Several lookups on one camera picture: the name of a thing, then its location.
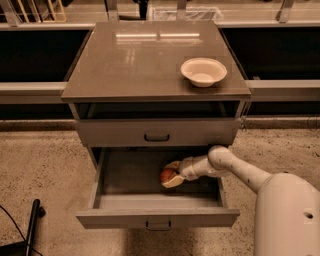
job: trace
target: closed drawer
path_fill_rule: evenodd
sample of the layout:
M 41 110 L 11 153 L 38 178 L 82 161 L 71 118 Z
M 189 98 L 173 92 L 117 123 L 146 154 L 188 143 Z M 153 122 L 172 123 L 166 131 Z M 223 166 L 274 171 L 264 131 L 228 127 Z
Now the closed drawer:
M 84 120 L 76 127 L 89 147 L 231 145 L 239 119 Z

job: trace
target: concrete floor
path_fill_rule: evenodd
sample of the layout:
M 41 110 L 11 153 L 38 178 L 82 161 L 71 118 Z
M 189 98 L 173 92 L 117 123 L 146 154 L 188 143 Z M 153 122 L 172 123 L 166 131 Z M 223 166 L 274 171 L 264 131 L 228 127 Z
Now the concrete floor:
M 231 149 L 268 172 L 288 171 L 320 190 L 315 122 L 275 129 L 286 126 L 249 121 L 250 129 L 238 132 Z M 85 230 L 75 215 L 87 208 L 95 169 L 73 123 L 1 122 L 0 131 L 0 204 L 26 234 L 32 202 L 41 200 L 47 215 L 39 221 L 35 247 L 45 256 L 253 254 L 256 196 L 233 175 L 223 178 L 229 207 L 241 212 L 232 228 Z M 21 240 L 2 211 L 0 223 L 0 245 Z

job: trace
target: white robot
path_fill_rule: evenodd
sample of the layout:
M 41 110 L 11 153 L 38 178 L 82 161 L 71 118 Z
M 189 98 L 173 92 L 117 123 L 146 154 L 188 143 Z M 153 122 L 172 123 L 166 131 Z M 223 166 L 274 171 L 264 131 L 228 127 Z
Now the white robot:
M 255 256 L 320 255 L 320 192 L 300 177 L 270 174 L 229 149 L 214 146 L 208 155 L 165 166 L 161 183 L 170 188 L 204 175 L 221 177 L 228 171 L 257 194 Z

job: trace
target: drawer handle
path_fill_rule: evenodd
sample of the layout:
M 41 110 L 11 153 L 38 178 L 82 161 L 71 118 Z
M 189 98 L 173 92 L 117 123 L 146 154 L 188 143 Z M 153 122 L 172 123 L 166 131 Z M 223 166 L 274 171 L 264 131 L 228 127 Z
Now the drawer handle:
M 170 140 L 170 134 L 166 136 L 148 136 L 147 134 L 144 135 L 144 140 L 148 142 L 166 142 Z
M 146 222 L 146 228 L 149 230 L 149 231 L 168 231 L 171 229 L 171 221 L 168 222 L 168 227 L 165 227 L 165 228 L 150 228 L 149 227 L 149 222 L 147 221 Z

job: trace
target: cabinet top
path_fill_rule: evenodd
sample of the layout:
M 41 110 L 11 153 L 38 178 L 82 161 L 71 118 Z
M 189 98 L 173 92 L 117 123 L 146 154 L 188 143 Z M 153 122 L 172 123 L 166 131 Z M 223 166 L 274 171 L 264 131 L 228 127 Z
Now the cabinet top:
M 194 87 L 180 68 L 197 57 L 220 61 L 227 76 L 212 87 Z M 97 23 L 62 100 L 198 101 L 249 96 L 213 21 L 134 21 Z

